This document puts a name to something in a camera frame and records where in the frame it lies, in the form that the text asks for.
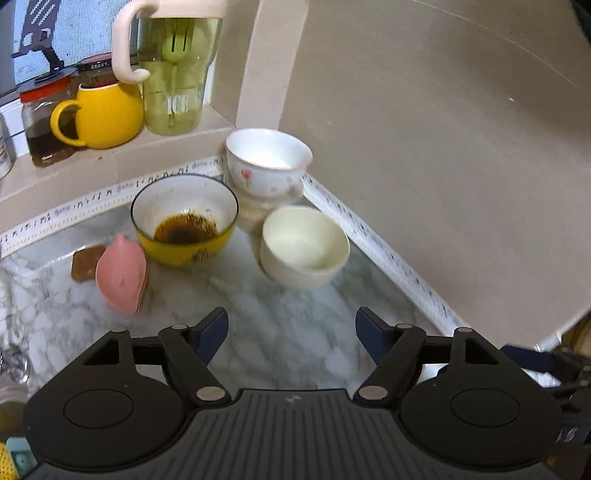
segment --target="pink dish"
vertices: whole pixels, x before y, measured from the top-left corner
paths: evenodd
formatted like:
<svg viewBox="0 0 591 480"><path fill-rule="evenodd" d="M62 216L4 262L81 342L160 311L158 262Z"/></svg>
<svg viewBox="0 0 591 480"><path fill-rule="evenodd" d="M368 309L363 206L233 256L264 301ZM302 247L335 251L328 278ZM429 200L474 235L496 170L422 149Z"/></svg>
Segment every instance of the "pink dish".
<svg viewBox="0 0 591 480"><path fill-rule="evenodd" d="M107 305L129 315L138 313L147 278L144 251L123 235L117 235L96 265L96 285Z"/></svg>

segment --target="white container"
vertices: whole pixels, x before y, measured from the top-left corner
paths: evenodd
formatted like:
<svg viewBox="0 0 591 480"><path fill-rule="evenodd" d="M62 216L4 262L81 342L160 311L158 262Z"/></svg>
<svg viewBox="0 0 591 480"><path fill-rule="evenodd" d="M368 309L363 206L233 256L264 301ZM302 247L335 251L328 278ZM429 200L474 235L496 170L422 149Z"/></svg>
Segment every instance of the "white container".
<svg viewBox="0 0 591 480"><path fill-rule="evenodd" d="M259 197L286 195L312 163L304 142L265 128L235 131L226 139L226 150L236 185Z"/></svg>
<svg viewBox="0 0 591 480"><path fill-rule="evenodd" d="M287 288L320 287L345 266L350 253L349 238L342 228L310 207L279 208L262 227L262 267Z"/></svg>
<svg viewBox="0 0 591 480"><path fill-rule="evenodd" d="M6 148L6 139L2 133L2 125L0 125L0 179L5 177L12 168L12 160L8 156Z"/></svg>

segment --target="white shelf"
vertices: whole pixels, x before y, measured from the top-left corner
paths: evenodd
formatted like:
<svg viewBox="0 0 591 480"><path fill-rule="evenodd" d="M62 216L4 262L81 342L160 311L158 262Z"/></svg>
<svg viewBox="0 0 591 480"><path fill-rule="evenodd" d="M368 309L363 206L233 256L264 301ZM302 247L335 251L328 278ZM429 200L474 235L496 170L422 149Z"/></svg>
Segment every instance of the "white shelf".
<svg viewBox="0 0 591 480"><path fill-rule="evenodd" d="M232 128L206 105L199 126L187 135L161 137L144 128L125 145L79 151L46 168L23 155L0 180L0 232L88 192L218 154Z"/></svg>

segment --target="mug handle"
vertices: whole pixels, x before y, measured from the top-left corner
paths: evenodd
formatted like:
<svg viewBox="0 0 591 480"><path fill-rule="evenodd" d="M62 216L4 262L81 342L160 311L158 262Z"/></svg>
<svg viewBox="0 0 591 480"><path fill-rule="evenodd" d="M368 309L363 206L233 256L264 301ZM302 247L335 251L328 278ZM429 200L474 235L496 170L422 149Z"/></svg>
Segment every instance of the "mug handle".
<svg viewBox="0 0 591 480"><path fill-rule="evenodd" d="M160 0L132 0L115 17L111 29L111 67L122 83L142 83L148 80L150 72L145 69L131 69L129 60L129 29L134 16L140 10L155 11Z"/></svg>
<svg viewBox="0 0 591 480"><path fill-rule="evenodd" d="M69 106L76 106L78 108L82 108L82 105L78 100L64 100L63 102L58 103L58 105L53 109L51 113L51 118L49 120L51 133L53 133L53 135L62 143L72 145L72 147L85 147L86 140L76 140L75 138L67 137L60 130L60 116L63 113L64 109L68 108Z"/></svg>

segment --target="glass jar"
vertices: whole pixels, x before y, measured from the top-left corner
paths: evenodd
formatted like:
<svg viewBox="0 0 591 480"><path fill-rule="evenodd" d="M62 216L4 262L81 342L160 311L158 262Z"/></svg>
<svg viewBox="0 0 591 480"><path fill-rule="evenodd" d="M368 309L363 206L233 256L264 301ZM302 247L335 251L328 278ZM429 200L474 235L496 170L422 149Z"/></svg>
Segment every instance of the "glass jar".
<svg viewBox="0 0 591 480"><path fill-rule="evenodd" d="M47 80L30 80L18 89L22 102L22 124L29 152L37 167L52 165L71 157L76 151L75 147L60 142L50 128L53 109L58 103L72 98L68 88L72 73L74 69L62 70ZM74 114L74 110L65 111L60 117L60 128L66 136L78 138Z"/></svg>
<svg viewBox="0 0 591 480"><path fill-rule="evenodd" d="M99 88L117 83L111 68L111 54L95 55L76 65L78 81L83 88Z"/></svg>
<svg viewBox="0 0 591 480"><path fill-rule="evenodd" d="M140 20L139 65L150 73L142 84L144 121L151 132L180 135L197 127L221 25L218 18Z"/></svg>

